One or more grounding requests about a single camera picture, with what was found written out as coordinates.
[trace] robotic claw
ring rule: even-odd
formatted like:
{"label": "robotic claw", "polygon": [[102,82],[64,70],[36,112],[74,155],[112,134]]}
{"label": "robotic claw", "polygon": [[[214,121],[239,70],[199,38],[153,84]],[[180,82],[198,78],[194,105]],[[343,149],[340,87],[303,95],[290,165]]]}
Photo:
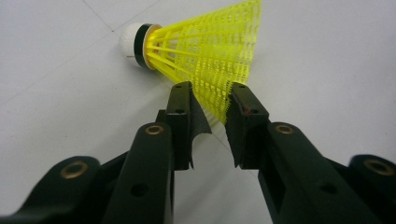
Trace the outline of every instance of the robotic claw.
{"label": "robotic claw", "polygon": [[[234,165],[259,170],[274,223],[396,223],[396,165],[372,155],[348,167],[320,155],[295,126],[271,122],[251,90],[233,84],[225,125]],[[173,223],[174,171],[193,166],[192,139],[210,133],[190,82],[143,125],[128,152],[100,165],[53,166],[22,208],[0,223]]]}

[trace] grout line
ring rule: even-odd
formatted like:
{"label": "grout line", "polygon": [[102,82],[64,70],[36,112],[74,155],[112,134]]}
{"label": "grout line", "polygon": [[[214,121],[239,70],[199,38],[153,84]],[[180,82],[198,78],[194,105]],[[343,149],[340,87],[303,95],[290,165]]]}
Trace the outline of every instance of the grout line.
{"label": "grout line", "polygon": [[92,47],[93,45],[95,45],[96,43],[98,43],[99,41],[103,40],[104,38],[108,37],[109,35],[111,35],[113,33],[109,33],[107,35],[104,35],[103,37],[101,37],[100,39],[98,39],[97,41],[94,41],[92,44],[90,44],[87,48],[84,48],[82,50],[80,50],[79,52],[77,52],[74,56],[71,56],[69,59],[65,60],[64,62],[60,63],[58,66],[56,66],[55,68],[53,68],[52,70],[50,70],[46,75],[44,75],[43,77],[39,78],[38,80],[34,81],[32,84],[30,84],[29,86],[27,86],[25,89],[23,89],[22,91],[18,92],[17,94],[15,94],[14,96],[8,98],[6,101],[4,101],[2,104],[0,104],[0,107],[2,107],[3,105],[6,105],[8,102],[10,102],[11,100],[13,100],[14,98],[18,97],[19,95],[21,95],[22,93],[24,93],[25,91],[29,90],[30,88],[32,88],[35,84],[37,84],[38,82],[40,82],[41,80],[43,80],[44,78],[48,77],[49,75],[51,75],[51,73],[55,72],[56,70],[58,70],[60,67],[64,66],[65,64],[71,62],[73,59],[77,58],[77,56],[82,53],[83,51],[89,49],[90,47]]}
{"label": "grout line", "polygon": [[119,25],[117,28],[114,29],[114,31],[120,29],[123,25],[129,23],[131,20],[133,20],[135,17],[145,13],[147,10],[149,10],[151,7],[154,7],[155,5],[157,5],[157,3],[161,2],[161,0],[158,0],[156,2],[154,2],[153,4],[151,4],[150,6],[146,7],[145,9],[143,9],[142,11],[140,11],[139,13],[135,14],[131,19],[129,19],[128,21],[126,21],[125,23]]}
{"label": "grout line", "polygon": [[105,22],[105,20],[103,20],[102,17],[100,17],[100,15],[99,15],[95,10],[93,10],[93,8],[92,8],[90,5],[88,5],[88,3],[87,3],[85,0],[82,0],[82,2],[93,12],[93,14],[96,15],[97,18],[99,18],[99,20],[100,20],[102,23],[105,24],[105,26],[107,26],[107,28],[108,28],[111,32],[114,32],[114,30],[111,29],[111,27]]}

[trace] hole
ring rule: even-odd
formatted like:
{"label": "hole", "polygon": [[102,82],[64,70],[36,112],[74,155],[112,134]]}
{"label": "hole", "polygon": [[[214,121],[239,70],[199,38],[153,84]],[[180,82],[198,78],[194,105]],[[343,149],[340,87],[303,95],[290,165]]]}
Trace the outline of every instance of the hole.
{"label": "hole", "polygon": [[394,175],[395,170],[386,163],[379,160],[366,160],[364,165],[374,173],[379,175]]}
{"label": "hole", "polygon": [[289,127],[289,126],[287,126],[287,125],[284,125],[284,124],[279,124],[279,125],[277,125],[277,126],[275,127],[275,129],[276,129],[279,133],[285,133],[285,134],[294,133],[294,130],[293,130],[291,127]]}
{"label": "hole", "polygon": [[74,161],[66,165],[61,171],[61,177],[65,179],[76,178],[88,170],[88,165],[84,161]]}
{"label": "hole", "polygon": [[336,194],[337,193],[337,188],[333,184],[331,184],[327,181],[318,182],[318,187],[319,187],[319,189],[321,189],[322,191],[324,191],[328,194]]}
{"label": "hole", "polygon": [[135,197],[143,197],[149,192],[149,187],[146,184],[137,184],[131,187],[131,194]]}
{"label": "hole", "polygon": [[159,125],[151,125],[149,127],[147,127],[146,129],[146,133],[148,134],[159,134],[163,132],[163,127],[159,126]]}

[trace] yellow shuttlecock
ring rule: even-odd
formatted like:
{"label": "yellow shuttlecock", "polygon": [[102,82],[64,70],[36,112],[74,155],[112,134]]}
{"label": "yellow shuttlecock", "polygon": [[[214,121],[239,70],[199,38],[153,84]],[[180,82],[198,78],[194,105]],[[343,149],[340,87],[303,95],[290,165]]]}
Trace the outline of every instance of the yellow shuttlecock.
{"label": "yellow shuttlecock", "polygon": [[260,14],[261,0],[248,0],[166,27],[135,23],[120,46],[132,63],[190,81],[199,103],[225,123],[233,82],[248,79]]}

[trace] yellow netting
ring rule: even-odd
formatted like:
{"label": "yellow netting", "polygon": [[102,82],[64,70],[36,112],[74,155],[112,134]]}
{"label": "yellow netting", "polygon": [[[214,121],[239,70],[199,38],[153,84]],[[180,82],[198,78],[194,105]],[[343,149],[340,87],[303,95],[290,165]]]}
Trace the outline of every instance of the yellow netting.
{"label": "yellow netting", "polygon": [[148,61],[175,83],[191,81],[201,105],[222,123],[233,82],[245,84],[260,23],[261,0],[248,0],[154,31]]}

